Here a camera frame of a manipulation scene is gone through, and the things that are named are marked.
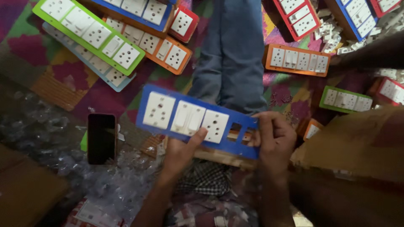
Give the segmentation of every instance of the orange switch board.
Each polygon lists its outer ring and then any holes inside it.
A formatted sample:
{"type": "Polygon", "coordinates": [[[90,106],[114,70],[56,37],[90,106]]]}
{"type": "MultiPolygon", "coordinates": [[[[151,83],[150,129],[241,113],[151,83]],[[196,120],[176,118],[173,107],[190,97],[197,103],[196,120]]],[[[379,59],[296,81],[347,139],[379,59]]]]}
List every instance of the orange switch board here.
{"type": "Polygon", "coordinates": [[[181,74],[191,59],[192,51],[170,36],[161,39],[108,16],[103,20],[143,49],[147,58],[175,75],[181,74]]]}
{"type": "Polygon", "coordinates": [[[325,77],[328,72],[330,59],[330,54],[270,44],[265,68],[288,73],[325,77]]]}

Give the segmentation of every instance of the hand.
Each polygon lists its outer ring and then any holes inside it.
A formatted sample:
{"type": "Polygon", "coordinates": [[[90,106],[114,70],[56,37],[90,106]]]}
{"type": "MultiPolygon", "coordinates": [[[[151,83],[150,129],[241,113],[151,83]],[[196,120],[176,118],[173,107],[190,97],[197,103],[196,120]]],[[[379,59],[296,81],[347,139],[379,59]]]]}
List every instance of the hand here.
{"type": "Polygon", "coordinates": [[[178,139],[170,138],[164,158],[163,172],[168,173],[170,177],[179,176],[191,162],[196,148],[203,142],[207,133],[208,131],[205,128],[200,128],[190,138],[188,144],[178,139]]]}
{"type": "Polygon", "coordinates": [[[278,112],[261,112],[253,117],[259,118],[259,133],[255,134],[254,145],[261,144],[260,167],[270,179],[287,180],[288,164],[296,143],[296,132],[278,112]]]}

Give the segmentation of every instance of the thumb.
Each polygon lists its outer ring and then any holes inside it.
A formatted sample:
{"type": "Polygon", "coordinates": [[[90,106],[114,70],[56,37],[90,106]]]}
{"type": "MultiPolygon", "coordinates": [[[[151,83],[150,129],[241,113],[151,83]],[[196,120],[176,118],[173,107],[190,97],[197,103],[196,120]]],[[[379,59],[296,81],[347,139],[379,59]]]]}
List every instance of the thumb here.
{"type": "Polygon", "coordinates": [[[194,151],[199,144],[203,142],[206,135],[208,134],[208,130],[206,128],[200,128],[195,135],[193,135],[190,139],[188,144],[186,145],[186,149],[188,151],[194,151]]]}

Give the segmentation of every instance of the red switch board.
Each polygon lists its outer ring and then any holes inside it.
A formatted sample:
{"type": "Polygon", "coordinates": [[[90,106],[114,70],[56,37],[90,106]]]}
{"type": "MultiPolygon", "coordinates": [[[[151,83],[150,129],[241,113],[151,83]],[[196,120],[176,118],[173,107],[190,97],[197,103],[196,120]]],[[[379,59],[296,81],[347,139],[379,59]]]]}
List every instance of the red switch board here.
{"type": "Polygon", "coordinates": [[[369,0],[373,10],[378,18],[386,15],[396,6],[398,6],[401,0],[369,0]]]}
{"type": "Polygon", "coordinates": [[[174,20],[168,33],[178,40],[188,43],[198,23],[198,15],[180,5],[178,9],[175,10],[174,20]]]}
{"type": "Polygon", "coordinates": [[[404,86],[385,77],[376,92],[376,99],[380,104],[404,105],[404,86]]]}
{"type": "Polygon", "coordinates": [[[273,0],[295,41],[320,27],[310,0],[273,0]]]}

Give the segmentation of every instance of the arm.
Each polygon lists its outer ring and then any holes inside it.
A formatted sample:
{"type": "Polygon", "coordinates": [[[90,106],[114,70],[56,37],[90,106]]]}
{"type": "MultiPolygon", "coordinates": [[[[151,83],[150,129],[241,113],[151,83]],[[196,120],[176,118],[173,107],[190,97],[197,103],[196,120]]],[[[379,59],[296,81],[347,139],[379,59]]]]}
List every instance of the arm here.
{"type": "Polygon", "coordinates": [[[188,144],[177,139],[168,141],[163,169],[154,187],[143,201],[143,206],[132,222],[131,227],[162,226],[175,185],[182,171],[192,160],[195,149],[205,139],[207,130],[204,128],[189,140],[188,144]]]}
{"type": "Polygon", "coordinates": [[[263,189],[260,219],[265,227],[294,227],[289,201],[288,164],[296,142],[293,128],[277,112],[262,112],[257,143],[263,189]]]}

